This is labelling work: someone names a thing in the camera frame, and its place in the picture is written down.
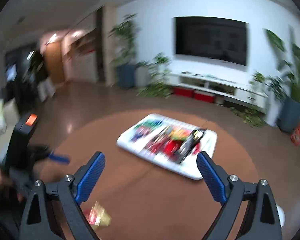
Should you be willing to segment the gold red snack packet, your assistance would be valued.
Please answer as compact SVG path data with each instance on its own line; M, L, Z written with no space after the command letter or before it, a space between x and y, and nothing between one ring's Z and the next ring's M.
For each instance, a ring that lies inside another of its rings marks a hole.
M105 208L99 204L99 202L95 202L90 210L85 210L83 213L94 230L108 227L111 224L110 215L107 213Z

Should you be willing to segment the black snack packet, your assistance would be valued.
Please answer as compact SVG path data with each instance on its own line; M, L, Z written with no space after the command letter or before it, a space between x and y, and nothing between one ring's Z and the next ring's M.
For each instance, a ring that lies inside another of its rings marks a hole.
M195 129L189 134L180 148L174 153L175 162L177 164L181 164L186 157L192 153L192 150L200 143L205 132L206 129Z

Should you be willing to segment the white plastic tray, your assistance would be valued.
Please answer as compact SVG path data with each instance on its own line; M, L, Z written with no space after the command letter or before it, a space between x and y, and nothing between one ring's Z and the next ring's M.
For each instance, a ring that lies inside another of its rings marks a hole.
M203 129L204 135L181 163L175 162L175 153L192 131L202 129L160 114L149 114L124 131L116 141L117 146L166 170L192 180L203 177L198 170L196 159L205 151L213 157L217 133Z

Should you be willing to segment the white round stool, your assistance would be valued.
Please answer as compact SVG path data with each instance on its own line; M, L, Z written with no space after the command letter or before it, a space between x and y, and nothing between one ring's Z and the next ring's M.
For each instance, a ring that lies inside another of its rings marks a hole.
M285 224L285 212L284 212L283 208L277 204L276 204L276 208L277 208L277 213L279 215L280 226L281 226L281 228L283 228L283 226Z

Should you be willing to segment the small white pot under cabinet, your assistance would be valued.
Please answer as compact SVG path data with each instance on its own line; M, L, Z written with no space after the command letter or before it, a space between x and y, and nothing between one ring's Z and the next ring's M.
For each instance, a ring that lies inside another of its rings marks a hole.
M223 96L215 97L215 104L217 104L218 106L224 105L224 97Z

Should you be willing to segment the right red storage box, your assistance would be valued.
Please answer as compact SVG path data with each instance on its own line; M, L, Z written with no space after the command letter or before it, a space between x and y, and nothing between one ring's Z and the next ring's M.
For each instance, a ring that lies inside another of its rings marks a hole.
M208 102L208 103L214 103L215 102L215 94L195 90L193 93L193 97L196 100Z

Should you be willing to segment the red storage box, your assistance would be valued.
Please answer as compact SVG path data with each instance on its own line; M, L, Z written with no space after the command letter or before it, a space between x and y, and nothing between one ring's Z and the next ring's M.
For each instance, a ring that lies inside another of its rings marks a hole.
M196 100L208 102L208 103L214 103L215 102L215 94L195 90L193 93L193 97Z
M194 97L194 90L190 89L190 88L174 87L173 91L174 91L174 94L177 96L183 96L183 97L187 97L187 98Z

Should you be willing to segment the red bag on floor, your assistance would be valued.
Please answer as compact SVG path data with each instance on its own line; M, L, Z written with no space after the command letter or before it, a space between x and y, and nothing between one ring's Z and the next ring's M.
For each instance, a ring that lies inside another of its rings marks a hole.
M300 146L300 124L291 133L290 139L294 146Z

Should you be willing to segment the white tv cabinet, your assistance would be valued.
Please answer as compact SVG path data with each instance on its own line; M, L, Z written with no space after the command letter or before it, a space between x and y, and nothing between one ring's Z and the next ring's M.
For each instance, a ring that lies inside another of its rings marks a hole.
M223 96L225 100L239 105L253 105L262 113L267 111L268 96L262 91L262 88L254 88L250 84L241 84L219 79L211 75L188 72L171 72L167 76L166 83L170 86L190 88Z

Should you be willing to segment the left red storage box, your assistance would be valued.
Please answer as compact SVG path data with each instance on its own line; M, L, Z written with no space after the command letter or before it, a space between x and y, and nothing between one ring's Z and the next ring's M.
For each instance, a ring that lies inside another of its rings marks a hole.
M190 88L174 87L173 91L174 91L174 94L177 96L183 96L183 97L187 97L187 98L194 97L194 90L190 89Z

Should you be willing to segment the plant in white pot left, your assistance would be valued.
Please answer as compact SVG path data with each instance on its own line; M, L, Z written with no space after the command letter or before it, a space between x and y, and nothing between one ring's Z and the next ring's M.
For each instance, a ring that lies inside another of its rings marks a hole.
M137 96L168 98L172 93L170 85L166 83L167 76L171 72L170 63L171 59L164 53L158 53L151 62L138 62L137 69L146 68L149 74L149 83L144 88L139 88Z

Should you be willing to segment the plant in white pot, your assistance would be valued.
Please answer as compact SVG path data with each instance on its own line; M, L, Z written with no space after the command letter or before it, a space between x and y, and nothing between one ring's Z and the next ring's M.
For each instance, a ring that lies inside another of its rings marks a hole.
M151 62L138 62L137 69L146 68L149 74L149 83L144 88L139 88L137 96L168 98L172 93L170 85L166 83L167 76L171 72L170 63L171 59L164 53L158 53Z
M251 127L277 126L286 91L279 76L264 76L255 72L249 81L244 106L231 106L230 110Z

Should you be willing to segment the large plant blue pot right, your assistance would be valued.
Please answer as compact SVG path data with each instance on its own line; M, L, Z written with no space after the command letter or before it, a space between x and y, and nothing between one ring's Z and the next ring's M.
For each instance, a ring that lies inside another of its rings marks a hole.
M264 32L277 59L279 76L274 80L283 101L276 124L280 131L290 134L300 122L300 48L292 27L289 28L289 48L271 30L265 29Z

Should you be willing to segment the plant in blue pot left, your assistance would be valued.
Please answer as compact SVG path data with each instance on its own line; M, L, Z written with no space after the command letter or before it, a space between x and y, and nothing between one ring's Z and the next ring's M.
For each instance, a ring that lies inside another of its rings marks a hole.
M136 14L125 15L123 21L112 27L109 37L114 38L115 58L111 64L115 69L118 86L123 89L134 87L136 70L136 35L138 26Z

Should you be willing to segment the wall mounted television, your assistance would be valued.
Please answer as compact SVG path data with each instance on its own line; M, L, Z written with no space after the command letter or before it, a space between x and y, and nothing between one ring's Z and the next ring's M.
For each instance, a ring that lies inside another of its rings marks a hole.
M245 22L217 17L176 17L175 53L245 66L248 28Z

